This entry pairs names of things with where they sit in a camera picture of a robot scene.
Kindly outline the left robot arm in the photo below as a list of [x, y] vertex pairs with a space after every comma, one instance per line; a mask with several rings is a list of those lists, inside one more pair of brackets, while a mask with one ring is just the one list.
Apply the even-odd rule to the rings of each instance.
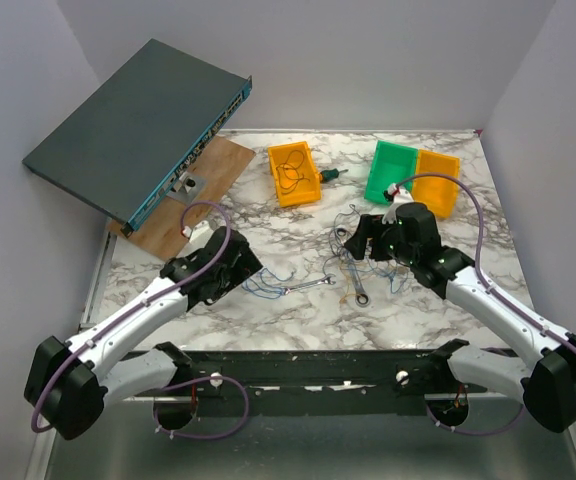
[[128, 353], [262, 267], [247, 238], [228, 226], [207, 229], [200, 238], [194, 251], [167, 261], [142, 293], [106, 320], [67, 340], [50, 336], [37, 346], [24, 389], [34, 432], [55, 429], [72, 440], [128, 397], [159, 389], [177, 395], [188, 387], [188, 362], [177, 347], [165, 344], [134, 358]]

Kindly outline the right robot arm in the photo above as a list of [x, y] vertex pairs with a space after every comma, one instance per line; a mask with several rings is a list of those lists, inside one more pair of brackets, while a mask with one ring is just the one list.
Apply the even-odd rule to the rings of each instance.
[[544, 428], [561, 433], [576, 422], [576, 334], [496, 289], [462, 251], [441, 241], [422, 203], [364, 214], [345, 249], [356, 260], [391, 261], [417, 282], [473, 315], [513, 351], [507, 357], [454, 340], [434, 351], [428, 379], [448, 392], [474, 384], [519, 402]]

